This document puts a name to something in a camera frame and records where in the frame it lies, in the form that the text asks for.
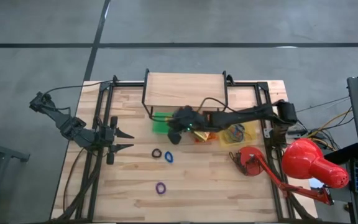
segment blue hair tie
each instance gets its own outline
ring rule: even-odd
[[[165,157],[165,160],[169,163],[172,163],[173,162],[173,156],[172,156],[172,153],[167,151],[164,155]]]

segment yellow object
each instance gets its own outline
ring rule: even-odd
[[[330,146],[328,143],[320,140],[320,139],[316,139],[316,138],[310,138],[312,141],[317,141],[320,142],[321,144],[324,144],[325,146],[327,146],[328,148],[330,148],[332,151],[336,151],[336,149],[332,146]]]
[[[325,128],[327,125],[329,125],[331,122],[333,122],[335,119],[340,118],[341,116],[344,116],[347,113],[350,113],[352,110],[346,111],[345,113],[341,113],[340,115],[335,116],[333,119],[330,119],[327,123],[325,123],[322,127],[317,129],[316,131],[313,131],[311,134],[309,134],[306,138],[310,138],[317,134],[319,131],[321,131],[323,128]]]
[[[193,134],[200,141],[206,141],[209,136],[209,132],[202,132],[202,131],[195,131],[195,132],[193,132]]]
[[[255,129],[258,127],[258,121],[251,121],[241,123],[240,126],[235,127],[230,126],[226,130],[222,130],[218,132],[219,142],[221,143],[222,147],[229,147],[229,146],[245,146],[250,144],[250,142],[255,141],[257,139],[257,134]]]

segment wooden board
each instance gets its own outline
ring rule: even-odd
[[[272,101],[287,100],[282,81],[268,81]],[[77,116],[90,128],[98,85],[84,87]],[[235,109],[256,105],[255,93],[249,87],[228,88],[229,106]],[[118,126],[135,139],[119,139],[116,143],[134,143],[134,147],[117,153],[113,166],[103,161],[94,214],[95,222],[274,222],[277,221],[270,179],[265,172],[257,177],[242,175],[228,156],[239,147],[222,148],[218,142],[195,144],[186,134],[174,146],[165,135],[151,132],[152,121],[141,105],[142,88],[115,88],[111,114],[118,116]],[[259,135],[252,144],[265,152],[260,124]],[[170,151],[174,163],[151,157],[153,149]],[[80,148],[70,142],[53,207],[53,217],[62,214],[63,189],[68,173]],[[78,161],[68,186],[69,204],[80,189],[85,153]],[[159,196],[155,184],[164,182],[167,193]],[[290,179],[291,184],[309,188],[307,180]],[[90,190],[86,196],[89,200]],[[312,199],[297,196],[312,215],[316,210]],[[282,199],[284,212],[285,202]]]
[[[145,104],[147,106],[200,106],[206,97],[225,103],[222,74],[189,74],[150,72],[147,78]],[[222,108],[215,101],[206,101],[205,107]]]

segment wooden table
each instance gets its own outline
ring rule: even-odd
[[[272,102],[287,100],[283,81],[268,82]],[[92,125],[99,85],[84,87],[76,116]],[[256,105],[255,93],[249,87],[228,87],[229,106],[243,109]],[[274,222],[277,221],[270,179],[265,172],[246,177],[228,156],[238,147],[222,148],[218,142],[195,144],[186,134],[177,146],[165,135],[154,134],[141,104],[141,87],[115,88],[110,116],[118,116],[118,126],[135,139],[116,138],[116,143],[135,146],[117,153],[113,166],[103,161],[94,214],[95,222]],[[260,125],[259,138],[252,144],[265,152]],[[174,163],[162,157],[154,159],[153,149],[173,154]],[[63,189],[68,173],[80,148],[70,142],[53,207],[52,218],[62,213]],[[85,152],[78,161],[68,187],[71,202],[80,189]],[[155,184],[164,182],[167,193],[159,196]],[[289,178],[289,182],[309,188],[308,180]],[[84,211],[90,190],[85,198]],[[296,196],[316,217],[312,199]],[[287,214],[285,201],[282,207]]]

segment gray floor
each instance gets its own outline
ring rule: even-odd
[[[103,0],[2,1],[0,43],[92,42]],[[358,42],[358,1],[112,0],[102,42]],[[28,108],[38,91],[83,81],[91,49],[0,49],[0,144],[31,153],[13,162],[0,193],[0,223],[48,219],[65,141]],[[141,80],[144,70],[220,73],[238,80],[284,80],[298,110],[347,95],[358,76],[358,48],[99,49],[91,80]],[[75,108],[80,89],[53,93]],[[320,126],[349,101],[298,113]],[[354,125],[334,129],[341,146],[357,141]],[[317,203],[319,217],[348,222],[342,205]]]

